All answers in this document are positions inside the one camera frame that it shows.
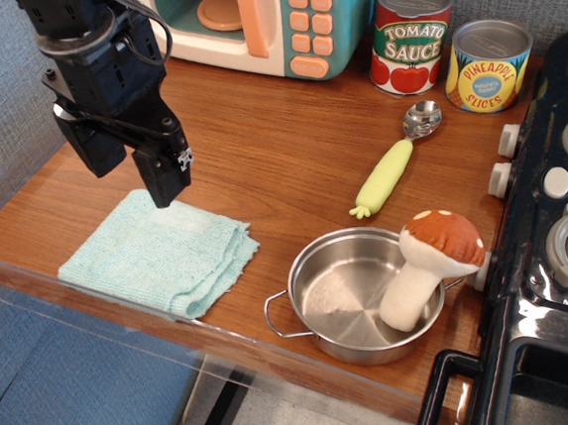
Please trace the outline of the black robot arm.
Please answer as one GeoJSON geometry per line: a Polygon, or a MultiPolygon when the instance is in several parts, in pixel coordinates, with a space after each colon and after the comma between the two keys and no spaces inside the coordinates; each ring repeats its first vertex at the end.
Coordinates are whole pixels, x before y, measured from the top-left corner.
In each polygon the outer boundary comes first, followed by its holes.
{"type": "Polygon", "coordinates": [[[163,20],[139,0],[18,0],[35,41],[55,66],[43,82],[56,95],[59,129],[97,177],[128,149],[150,196],[167,208],[190,185],[191,149],[161,97],[170,50],[153,25],[163,20]]]}

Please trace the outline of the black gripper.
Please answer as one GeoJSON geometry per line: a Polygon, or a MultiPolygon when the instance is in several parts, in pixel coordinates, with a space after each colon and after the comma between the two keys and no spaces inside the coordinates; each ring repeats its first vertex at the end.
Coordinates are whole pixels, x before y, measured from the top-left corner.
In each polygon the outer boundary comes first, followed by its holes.
{"type": "Polygon", "coordinates": [[[38,47],[56,64],[44,76],[56,94],[59,129],[98,178],[132,158],[158,208],[191,184],[190,148],[160,93],[166,76],[154,16],[132,9],[41,18],[38,47]]]}

